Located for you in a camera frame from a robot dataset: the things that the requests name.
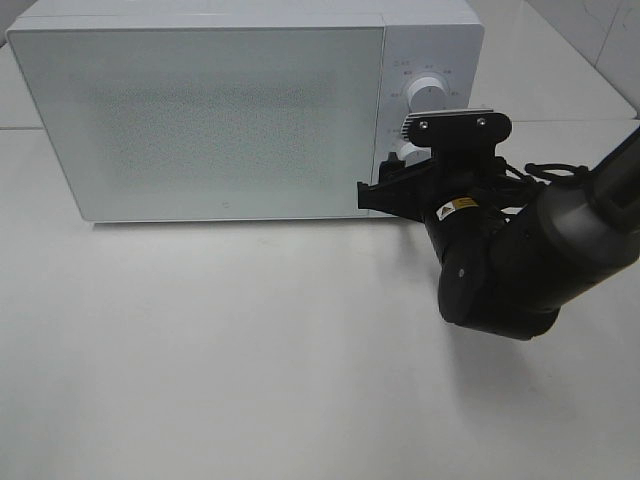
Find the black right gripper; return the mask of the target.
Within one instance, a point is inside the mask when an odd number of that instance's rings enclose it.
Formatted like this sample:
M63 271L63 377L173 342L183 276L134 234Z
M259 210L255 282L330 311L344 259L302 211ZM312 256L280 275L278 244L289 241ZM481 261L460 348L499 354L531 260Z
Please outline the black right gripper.
M462 212L494 232L505 225L504 181L505 160L494 150L433 154L413 165L390 152L379 166L377 184L357 183L357 206L430 228Z

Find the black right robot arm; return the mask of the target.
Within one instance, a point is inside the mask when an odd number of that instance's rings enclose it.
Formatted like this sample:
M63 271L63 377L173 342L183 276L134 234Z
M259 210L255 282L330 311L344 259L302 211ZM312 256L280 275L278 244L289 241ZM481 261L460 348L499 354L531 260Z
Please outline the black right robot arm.
M493 110L414 113L401 128L427 160L390 153L360 208L422 223L441 266L438 308L454 325L517 340L639 257L639 136L597 166L496 154L512 130Z

